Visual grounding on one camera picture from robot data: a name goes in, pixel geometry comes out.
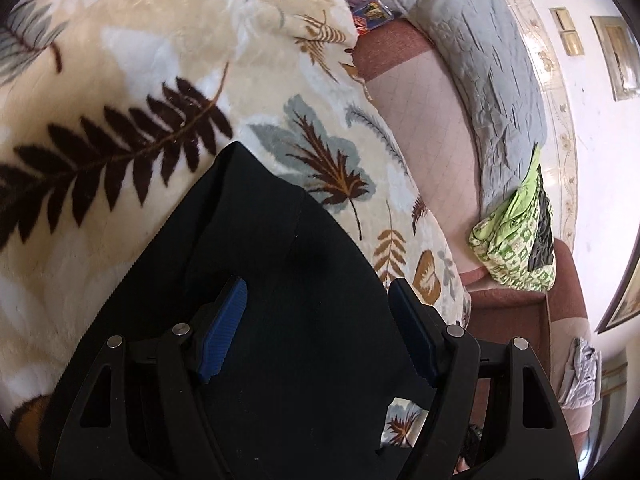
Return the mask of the gold wall switch plates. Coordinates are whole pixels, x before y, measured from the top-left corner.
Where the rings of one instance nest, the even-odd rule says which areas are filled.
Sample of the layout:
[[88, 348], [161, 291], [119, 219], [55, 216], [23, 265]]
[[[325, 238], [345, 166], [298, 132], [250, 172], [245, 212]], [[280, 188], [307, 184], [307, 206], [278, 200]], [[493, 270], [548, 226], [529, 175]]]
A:
[[566, 55], [584, 55], [582, 40], [580, 40], [574, 21], [570, 16], [570, 11], [567, 8], [550, 8], [549, 11], [558, 29]]

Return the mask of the black pants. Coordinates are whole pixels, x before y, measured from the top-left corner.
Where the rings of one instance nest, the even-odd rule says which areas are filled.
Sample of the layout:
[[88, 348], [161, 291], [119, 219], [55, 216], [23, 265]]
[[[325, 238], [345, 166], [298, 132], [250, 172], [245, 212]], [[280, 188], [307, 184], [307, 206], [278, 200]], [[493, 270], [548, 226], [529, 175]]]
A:
[[247, 304], [205, 390], [230, 479], [396, 478], [410, 452], [383, 442], [388, 408], [397, 399], [427, 408], [433, 393], [398, 333], [390, 286], [307, 192], [239, 143], [218, 154], [111, 296], [204, 301], [235, 278]]

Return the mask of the leaf print fleece blanket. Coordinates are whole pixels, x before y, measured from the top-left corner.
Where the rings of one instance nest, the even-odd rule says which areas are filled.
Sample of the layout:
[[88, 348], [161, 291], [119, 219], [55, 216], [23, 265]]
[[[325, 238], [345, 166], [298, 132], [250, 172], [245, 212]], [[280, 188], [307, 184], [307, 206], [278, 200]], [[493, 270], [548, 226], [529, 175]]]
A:
[[18, 0], [1, 22], [1, 416], [39, 455], [81, 336], [233, 141], [449, 323], [470, 298], [345, 0]]

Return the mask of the dark grey knit cloth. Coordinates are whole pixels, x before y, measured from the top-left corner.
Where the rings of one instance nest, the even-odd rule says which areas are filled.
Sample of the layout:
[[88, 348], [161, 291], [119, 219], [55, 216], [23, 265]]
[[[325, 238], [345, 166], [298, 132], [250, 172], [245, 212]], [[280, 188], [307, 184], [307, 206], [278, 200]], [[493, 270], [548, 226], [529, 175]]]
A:
[[550, 210], [550, 200], [544, 190], [544, 179], [541, 169], [538, 169], [537, 176], [537, 198], [538, 198], [538, 223], [534, 244], [529, 253], [527, 270], [533, 272], [543, 266], [550, 266], [554, 259], [553, 235], [552, 235], [552, 213]]

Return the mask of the grey quilted pillow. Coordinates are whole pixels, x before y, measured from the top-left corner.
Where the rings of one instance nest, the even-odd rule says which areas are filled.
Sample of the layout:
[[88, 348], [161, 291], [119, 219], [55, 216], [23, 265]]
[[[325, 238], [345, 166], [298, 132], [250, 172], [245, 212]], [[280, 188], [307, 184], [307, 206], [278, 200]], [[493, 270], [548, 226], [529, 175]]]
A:
[[480, 210], [520, 186], [547, 141], [544, 101], [506, 0], [393, 0], [434, 44], [469, 115], [480, 167]]

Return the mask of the gold framed wall picture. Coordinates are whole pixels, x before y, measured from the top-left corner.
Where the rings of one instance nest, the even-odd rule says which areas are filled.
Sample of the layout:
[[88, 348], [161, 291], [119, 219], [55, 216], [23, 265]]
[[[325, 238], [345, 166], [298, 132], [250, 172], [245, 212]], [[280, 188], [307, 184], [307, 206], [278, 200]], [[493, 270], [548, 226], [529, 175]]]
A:
[[639, 50], [634, 35], [620, 16], [593, 16], [615, 101], [639, 96]]

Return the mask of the pink upholstered sofa bed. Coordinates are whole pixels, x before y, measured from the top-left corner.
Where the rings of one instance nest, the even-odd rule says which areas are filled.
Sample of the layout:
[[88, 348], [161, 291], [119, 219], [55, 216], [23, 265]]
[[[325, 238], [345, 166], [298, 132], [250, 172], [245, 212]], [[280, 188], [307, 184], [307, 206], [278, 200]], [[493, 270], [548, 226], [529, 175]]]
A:
[[466, 239], [480, 221], [473, 133], [437, 50], [405, 20], [358, 39], [354, 64], [404, 154], [423, 205], [434, 214], [470, 292], [470, 331], [505, 344], [533, 346], [552, 388], [560, 388], [576, 338], [591, 330], [570, 248], [554, 242], [556, 279], [550, 290], [518, 292], [496, 284]]

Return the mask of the green white folded blanket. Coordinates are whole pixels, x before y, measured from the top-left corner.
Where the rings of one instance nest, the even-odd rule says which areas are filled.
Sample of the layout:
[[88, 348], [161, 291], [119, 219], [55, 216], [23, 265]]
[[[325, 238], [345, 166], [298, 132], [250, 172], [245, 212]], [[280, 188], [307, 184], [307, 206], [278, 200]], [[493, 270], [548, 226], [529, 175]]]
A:
[[529, 272], [527, 263], [538, 223], [537, 176], [540, 148], [534, 148], [527, 174], [513, 195], [472, 229], [468, 244], [499, 285], [521, 292], [548, 292], [556, 277], [550, 266]]

